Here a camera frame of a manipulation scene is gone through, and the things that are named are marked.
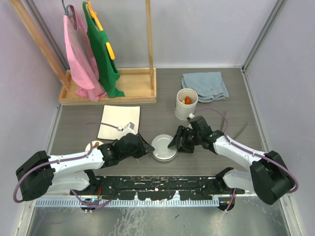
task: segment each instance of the white wall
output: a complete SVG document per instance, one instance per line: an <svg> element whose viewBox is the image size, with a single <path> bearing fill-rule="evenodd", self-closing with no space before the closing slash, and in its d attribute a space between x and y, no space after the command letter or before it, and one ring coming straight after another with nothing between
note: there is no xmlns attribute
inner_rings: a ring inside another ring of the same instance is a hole
<svg viewBox="0 0 315 236"><path fill-rule="evenodd" d="M0 1L0 231L16 228L15 171L46 148L60 82L7 0Z"/></svg>
<svg viewBox="0 0 315 236"><path fill-rule="evenodd" d="M64 49L60 0L34 0ZM151 0L154 66L243 65L276 0ZM118 67L148 66L145 0L92 0ZM65 0L82 14L82 0Z"/></svg>
<svg viewBox="0 0 315 236"><path fill-rule="evenodd" d="M267 140L300 182L294 193L309 235L315 206L315 1L289 0L248 76Z"/></svg>

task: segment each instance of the orange object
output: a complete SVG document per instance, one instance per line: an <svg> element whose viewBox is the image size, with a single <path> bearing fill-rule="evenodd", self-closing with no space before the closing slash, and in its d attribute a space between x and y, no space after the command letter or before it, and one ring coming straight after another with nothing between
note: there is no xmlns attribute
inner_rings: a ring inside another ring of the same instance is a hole
<svg viewBox="0 0 315 236"><path fill-rule="evenodd" d="M191 99L190 99L190 97L187 96L187 97L185 98L185 104L186 104L186 105L190 105L190 104L191 104Z"/></svg>

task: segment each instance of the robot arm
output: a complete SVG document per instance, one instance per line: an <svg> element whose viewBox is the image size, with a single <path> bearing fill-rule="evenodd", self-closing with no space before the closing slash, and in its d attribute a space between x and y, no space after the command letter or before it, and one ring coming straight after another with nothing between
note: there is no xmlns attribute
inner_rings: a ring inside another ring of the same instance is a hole
<svg viewBox="0 0 315 236"><path fill-rule="evenodd" d="M117 165L130 156L140 158L152 151L154 148L140 134L127 133L120 140L102 144L94 148L90 155L77 160L60 162L62 159L84 156L88 152L48 156L45 151L39 151L16 171L16 176L20 180L32 168L57 160L56 163L42 167L25 178L20 186L24 201L37 199L53 191L88 189L94 192L97 180L91 170Z"/></svg>
<svg viewBox="0 0 315 236"><path fill-rule="evenodd" d="M293 179L286 172L259 157L267 157L287 169L278 153L253 150L224 136L221 131L212 131L204 117L198 116L189 122L191 128L178 127L168 148L178 148L178 151L193 153L194 146L202 145L204 149L224 155L249 171L240 172L233 168L226 168L216 175L219 188L249 190L255 192L263 202L272 205L294 187Z"/></svg>

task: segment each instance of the wooden pole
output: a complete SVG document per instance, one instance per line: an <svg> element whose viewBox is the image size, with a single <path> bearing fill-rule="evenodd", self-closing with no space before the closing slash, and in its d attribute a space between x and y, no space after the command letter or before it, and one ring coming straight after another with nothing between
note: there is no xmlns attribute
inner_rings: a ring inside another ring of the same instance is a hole
<svg viewBox="0 0 315 236"><path fill-rule="evenodd" d="M151 81L151 89L154 89L153 45L152 45L152 27L151 27L150 0L146 0L146 10L147 10L148 45L149 45L150 81Z"/></svg>
<svg viewBox="0 0 315 236"><path fill-rule="evenodd" d="M13 9L15 10L16 14L20 17L21 21L23 22L24 26L26 27L26 29L28 30L28 32L30 33L38 47L40 48L43 55L46 57L47 61L49 62L55 74L58 76L62 85L65 87L67 91L70 91L70 83L66 79L65 73L60 67L54 54L50 50L50 47L46 43L40 30L37 28L36 24L34 23L32 18L26 11L25 7L21 3L21 0L9 0L9 2L12 5Z"/></svg>

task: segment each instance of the green garment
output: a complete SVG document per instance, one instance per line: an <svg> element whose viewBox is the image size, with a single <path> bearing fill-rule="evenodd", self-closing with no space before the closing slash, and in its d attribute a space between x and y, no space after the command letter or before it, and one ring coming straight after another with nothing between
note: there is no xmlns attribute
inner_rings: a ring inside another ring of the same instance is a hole
<svg viewBox="0 0 315 236"><path fill-rule="evenodd" d="M86 4L88 3L84 1L83 10L88 24L87 35L96 59L99 81L105 88L108 97L124 97L124 92L116 89L116 81L120 75L114 61L110 59L107 51L106 42L109 41L108 37L105 31L100 31L98 29L94 19L92 19L88 9L86 8Z"/></svg>

